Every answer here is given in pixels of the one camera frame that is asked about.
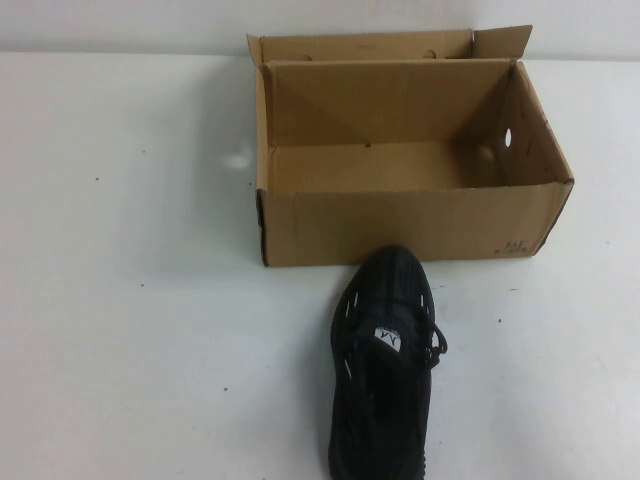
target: cardboard box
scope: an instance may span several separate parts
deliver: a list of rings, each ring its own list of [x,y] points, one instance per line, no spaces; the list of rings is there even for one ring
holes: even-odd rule
[[[530,33],[248,36],[265,265],[535,255],[574,180],[517,61]]]

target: black sneaker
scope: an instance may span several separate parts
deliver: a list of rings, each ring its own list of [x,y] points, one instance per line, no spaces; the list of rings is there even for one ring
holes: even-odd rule
[[[411,252],[383,248],[358,270],[333,317],[331,347],[331,476],[423,479],[431,369],[447,343]]]

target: shoe logo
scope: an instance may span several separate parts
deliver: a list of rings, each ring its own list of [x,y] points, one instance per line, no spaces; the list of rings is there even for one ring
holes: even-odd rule
[[[400,352],[400,346],[402,345],[402,339],[398,332],[388,330],[386,328],[378,327],[374,333],[376,338],[379,338],[384,343],[393,348],[396,352]]]

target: white surface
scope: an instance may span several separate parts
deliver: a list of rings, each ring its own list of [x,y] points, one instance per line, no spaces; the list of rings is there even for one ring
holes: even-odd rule
[[[425,265],[428,478],[639,478],[640,64],[527,66],[577,183],[538,257]],[[327,478],[354,269],[260,264],[253,78],[0,55],[1,478]]]
[[[0,50],[247,54],[245,33],[533,24],[527,55],[640,59],[637,0],[9,0]]]

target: white table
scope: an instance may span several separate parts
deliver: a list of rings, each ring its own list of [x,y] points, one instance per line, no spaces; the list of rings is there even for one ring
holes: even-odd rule
[[[427,476],[639,478],[640,64],[526,64],[576,187],[537,257],[425,264]],[[354,269],[262,266],[253,88],[248,58],[0,55],[0,478],[328,478]]]

